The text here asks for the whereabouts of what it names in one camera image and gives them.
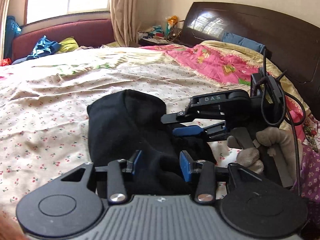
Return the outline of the right hand grey glove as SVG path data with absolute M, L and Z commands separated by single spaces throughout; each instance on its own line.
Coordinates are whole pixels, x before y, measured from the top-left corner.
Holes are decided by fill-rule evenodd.
M 268 127 L 257 132 L 255 140 L 257 146 L 242 147 L 234 136 L 228 137 L 227 146 L 240 150 L 236 162 L 257 174 L 262 174 L 266 168 L 262 153 L 267 157 L 281 158 L 283 161 L 278 171 L 286 172 L 295 182 L 303 160 L 302 142 L 295 139 L 292 132 L 276 127 Z

